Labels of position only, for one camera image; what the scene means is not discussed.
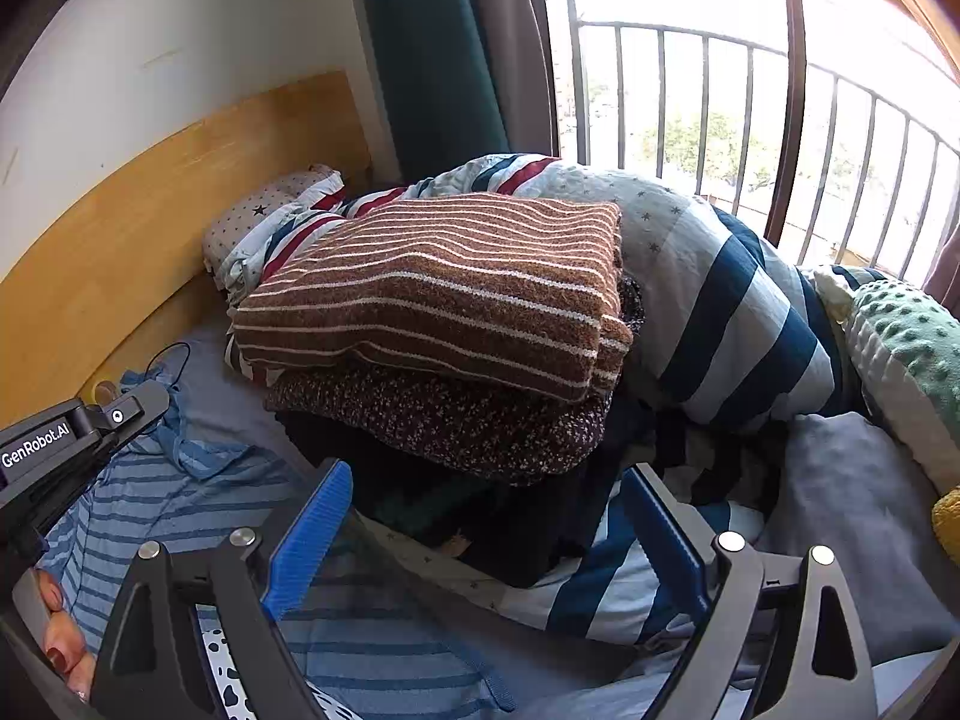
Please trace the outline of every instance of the wall scratch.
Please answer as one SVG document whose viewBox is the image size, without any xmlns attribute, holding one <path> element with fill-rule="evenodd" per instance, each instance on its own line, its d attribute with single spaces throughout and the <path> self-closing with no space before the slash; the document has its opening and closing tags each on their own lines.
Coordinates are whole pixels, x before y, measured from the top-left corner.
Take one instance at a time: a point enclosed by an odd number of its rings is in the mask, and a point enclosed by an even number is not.
<svg viewBox="0 0 960 720">
<path fill-rule="evenodd" d="M 167 58 L 169 58 L 169 57 L 171 57 L 171 56 L 177 55 L 177 54 L 180 53 L 182 50 L 183 50 L 183 49 L 171 49 L 171 50 L 169 50 L 169 52 L 163 52 L 161 55 L 157 55 L 157 56 L 155 56 L 153 59 L 148 59 L 146 62 L 144 62 L 142 65 L 140 65 L 140 69 L 141 69 L 141 70 L 145 70 L 145 69 L 147 69 L 147 67 L 150 67 L 152 64 L 155 64 L 155 63 L 157 63 L 157 62 L 160 62 L 160 60 L 162 60 L 162 59 L 167 59 Z"/>
<path fill-rule="evenodd" d="M 10 155 L 10 162 L 7 162 L 7 169 L 3 173 L 3 184 L 0 186 L 7 186 L 7 179 L 10 178 L 10 171 L 13 170 L 13 163 L 16 162 L 16 156 L 20 153 L 20 146 L 17 146 L 13 150 L 13 154 Z"/>
</svg>

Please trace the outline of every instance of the green bumpy fabric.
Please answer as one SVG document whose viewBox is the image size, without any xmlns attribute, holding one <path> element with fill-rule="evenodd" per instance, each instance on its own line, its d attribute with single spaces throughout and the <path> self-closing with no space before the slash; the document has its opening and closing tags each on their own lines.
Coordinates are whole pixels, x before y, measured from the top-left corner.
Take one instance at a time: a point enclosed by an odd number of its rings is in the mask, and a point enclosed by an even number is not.
<svg viewBox="0 0 960 720">
<path fill-rule="evenodd" d="M 860 287 L 853 312 L 869 319 L 960 445 L 960 322 L 926 293 L 894 281 Z"/>
</svg>

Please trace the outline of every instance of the green curtain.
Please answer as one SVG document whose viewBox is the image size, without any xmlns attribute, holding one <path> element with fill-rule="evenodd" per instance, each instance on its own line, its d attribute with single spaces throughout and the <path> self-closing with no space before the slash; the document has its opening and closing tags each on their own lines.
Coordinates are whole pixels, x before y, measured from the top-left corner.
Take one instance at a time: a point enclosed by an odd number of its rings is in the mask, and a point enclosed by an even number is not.
<svg viewBox="0 0 960 720">
<path fill-rule="evenodd" d="M 364 0 L 408 181 L 509 150 L 470 0 Z"/>
</svg>

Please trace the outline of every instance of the blue rubber pad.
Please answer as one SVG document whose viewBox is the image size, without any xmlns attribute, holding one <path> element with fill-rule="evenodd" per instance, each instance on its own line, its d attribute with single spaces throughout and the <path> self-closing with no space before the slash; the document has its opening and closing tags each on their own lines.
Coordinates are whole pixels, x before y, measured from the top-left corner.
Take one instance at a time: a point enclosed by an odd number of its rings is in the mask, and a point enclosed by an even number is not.
<svg viewBox="0 0 960 720">
<path fill-rule="evenodd" d="M 620 494 L 627 519 L 656 577 L 670 591 L 680 611 L 700 622 L 710 608 L 706 567 L 700 556 L 659 496 L 635 469 L 627 469 L 623 474 Z"/>
<path fill-rule="evenodd" d="M 274 620 L 299 608 L 304 600 L 344 521 L 352 495 L 350 466 L 337 461 L 323 483 L 317 485 L 270 561 L 270 580 L 262 603 Z"/>
</svg>

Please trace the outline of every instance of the metal screw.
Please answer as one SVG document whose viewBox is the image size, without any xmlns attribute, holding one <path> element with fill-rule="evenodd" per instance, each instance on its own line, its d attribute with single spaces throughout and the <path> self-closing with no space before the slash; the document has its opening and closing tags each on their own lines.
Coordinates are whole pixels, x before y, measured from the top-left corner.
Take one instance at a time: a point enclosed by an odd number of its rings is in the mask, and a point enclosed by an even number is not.
<svg viewBox="0 0 960 720">
<path fill-rule="evenodd" d="M 256 533 L 253 528 L 237 528 L 230 534 L 230 543 L 235 547 L 248 547 L 253 544 Z"/>
<path fill-rule="evenodd" d="M 723 531 L 717 536 L 717 541 L 728 552 L 739 552 L 747 546 L 747 539 L 743 538 L 737 531 Z"/>
<path fill-rule="evenodd" d="M 819 562 L 820 565 L 830 565 L 834 560 L 833 550 L 824 547 L 822 544 L 818 544 L 810 550 L 810 557 L 813 557 L 813 560 Z"/>
<path fill-rule="evenodd" d="M 136 551 L 136 554 L 140 555 L 143 560 L 153 560 L 154 557 L 160 555 L 160 543 L 156 541 L 144 541 Z"/>
</svg>

